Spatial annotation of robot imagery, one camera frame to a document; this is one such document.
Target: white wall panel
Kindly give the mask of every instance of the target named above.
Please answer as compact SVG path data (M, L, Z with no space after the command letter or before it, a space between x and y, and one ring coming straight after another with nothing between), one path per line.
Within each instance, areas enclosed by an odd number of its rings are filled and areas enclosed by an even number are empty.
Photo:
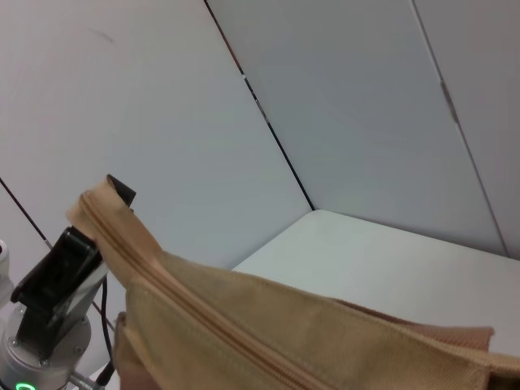
M210 0L318 208L502 254L406 0Z
M520 2L417 6L509 254L520 258Z
M166 249L221 267L310 210L202 1L0 11L0 173L51 242L109 172Z

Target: tan fabric bag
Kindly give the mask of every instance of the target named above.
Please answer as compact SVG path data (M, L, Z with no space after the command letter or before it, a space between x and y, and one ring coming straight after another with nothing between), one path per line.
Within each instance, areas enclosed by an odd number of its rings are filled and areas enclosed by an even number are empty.
M164 252L106 181L71 222L127 289L122 388L520 388L520 360L487 352L489 328L429 327Z

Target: green indicator light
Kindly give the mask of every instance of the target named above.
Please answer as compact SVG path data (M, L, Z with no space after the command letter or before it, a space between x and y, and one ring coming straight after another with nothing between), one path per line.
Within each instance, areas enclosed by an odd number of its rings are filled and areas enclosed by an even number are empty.
M16 390L36 390L36 388L28 383L18 383L16 385Z

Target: zipper track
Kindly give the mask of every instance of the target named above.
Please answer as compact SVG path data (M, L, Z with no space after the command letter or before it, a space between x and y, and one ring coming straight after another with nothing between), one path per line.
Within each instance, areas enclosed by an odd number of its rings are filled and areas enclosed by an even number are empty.
M203 305L204 302L201 302L198 296L190 292L173 275L167 272L153 272L152 270L155 267L152 264L139 261L139 255L128 248L124 244L124 240L117 237L117 232L98 217L101 213L96 210L97 207L87 198L86 194L81 195L80 205L103 236L115 247L119 255L123 255L132 268L144 278L157 282L154 286L173 300L184 314L199 323L205 331L224 341L292 390L332 390L331 387L303 371L300 367L295 367L286 357L267 348L251 335L246 335L237 326L224 323L219 318L222 317L221 314L216 310L210 310L207 305ZM156 267L163 268L158 262L156 262Z

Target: robotic arm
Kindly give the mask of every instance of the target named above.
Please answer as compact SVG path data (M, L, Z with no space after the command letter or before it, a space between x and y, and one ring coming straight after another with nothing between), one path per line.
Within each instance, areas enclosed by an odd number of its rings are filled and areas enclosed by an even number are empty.
M110 175L109 179L130 206L136 193ZM2 252L6 256L7 247ZM59 390L68 382L100 388L74 369L89 346L86 313L107 272L93 241L74 227L66 228L11 295L11 301L21 305L0 337L1 389Z

